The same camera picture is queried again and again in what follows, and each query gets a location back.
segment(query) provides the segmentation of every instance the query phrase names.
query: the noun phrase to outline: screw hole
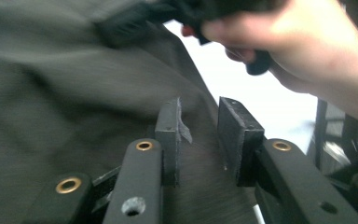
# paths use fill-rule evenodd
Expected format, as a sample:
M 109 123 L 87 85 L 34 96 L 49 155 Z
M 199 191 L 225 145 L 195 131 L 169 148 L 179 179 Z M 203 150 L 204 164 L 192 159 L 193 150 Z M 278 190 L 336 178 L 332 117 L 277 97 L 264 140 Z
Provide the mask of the screw hole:
M 145 209 L 145 199 L 141 197 L 130 198 L 121 206 L 121 212 L 127 217 L 139 216 L 145 211 Z
M 140 142 L 136 145 L 136 149 L 141 150 L 141 151 L 147 151 L 152 147 L 153 147 L 153 144 L 151 142 Z
M 60 194 L 66 194 L 77 190 L 80 187 L 80 185 L 81 185 L 81 180 L 79 178 L 70 177 L 61 181 L 57 185 L 56 191 Z
M 338 210 L 336 209 L 336 207 L 334 205 L 332 205 L 331 203 L 327 203 L 327 202 L 322 202 L 319 204 L 319 206 L 325 211 L 328 212 L 330 214 L 336 214 L 338 212 Z
M 280 151 L 289 151 L 290 149 L 292 149 L 290 145 L 284 142 L 274 142 L 272 145 Z

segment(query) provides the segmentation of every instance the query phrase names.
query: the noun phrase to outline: white surface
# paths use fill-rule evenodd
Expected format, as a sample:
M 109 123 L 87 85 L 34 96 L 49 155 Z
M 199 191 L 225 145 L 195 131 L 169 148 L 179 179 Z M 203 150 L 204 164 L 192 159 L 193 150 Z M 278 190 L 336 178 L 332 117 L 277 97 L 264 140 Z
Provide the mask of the white surface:
M 182 39 L 217 103 L 220 96 L 240 101 L 264 127 L 268 139 L 286 139 L 306 152 L 316 117 L 315 97 L 287 90 L 271 73 L 249 76 L 243 63 L 226 56 L 223 46 L 200 46 L 196 38 L 180 35 L 180 23 L 165 25 Z

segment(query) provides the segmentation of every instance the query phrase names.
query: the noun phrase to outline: hand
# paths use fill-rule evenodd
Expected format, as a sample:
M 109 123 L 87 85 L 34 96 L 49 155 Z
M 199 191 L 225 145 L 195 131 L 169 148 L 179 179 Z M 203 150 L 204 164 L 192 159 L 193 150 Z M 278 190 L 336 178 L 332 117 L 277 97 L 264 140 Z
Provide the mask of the hand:
M 250 63 L 253 49 L 269 51 L 270 71 L 283 86 L 358 118 L 358 30 L 337 0 L 286 0 L 270 12 L 205 22 L 202 32 L 235 61 Z

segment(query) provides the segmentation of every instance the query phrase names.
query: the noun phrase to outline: gray cloth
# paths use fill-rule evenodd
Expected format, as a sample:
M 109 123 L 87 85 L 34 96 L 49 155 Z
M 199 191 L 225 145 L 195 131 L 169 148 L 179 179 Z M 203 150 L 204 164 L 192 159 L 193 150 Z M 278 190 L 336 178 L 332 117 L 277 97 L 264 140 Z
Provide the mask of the gray cloth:
M 156 28 L 125 49 L 87 19 L 97 0 L 0 1 L 0 223 L 21 223 L 49 180 L 96 178 L 181 97 L 193 135 L 181 187 L 165 189 L 164 223 L 255 223 L 252 190 L 223 169 L 216 104 L 182 43 Z

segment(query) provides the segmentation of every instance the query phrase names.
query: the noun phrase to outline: brass insert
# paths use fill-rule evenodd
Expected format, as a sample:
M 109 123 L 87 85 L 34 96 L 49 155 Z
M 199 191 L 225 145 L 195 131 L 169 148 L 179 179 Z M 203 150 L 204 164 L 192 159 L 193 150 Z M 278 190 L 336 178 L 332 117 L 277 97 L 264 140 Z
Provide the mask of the brass insert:
M 290 145 L 288 145 L 287 143 L 284 143 L 284 142 L 280 142 L 280 141 L 274 142 L 272 144 L 272 146 L 280 151 L 289 151 L 290 149 L 292 149 L 292 147 Z
M 140 142 L 136 145 L 136 149 L 141 151 L 147 151 L 153 147 L 151 142 Z
M 56 191 L 60 194 L 67 194 L 77 190 L 81 185 L 81 180 L 77 177 L 69 177 L 61 181 L 57 187 Z

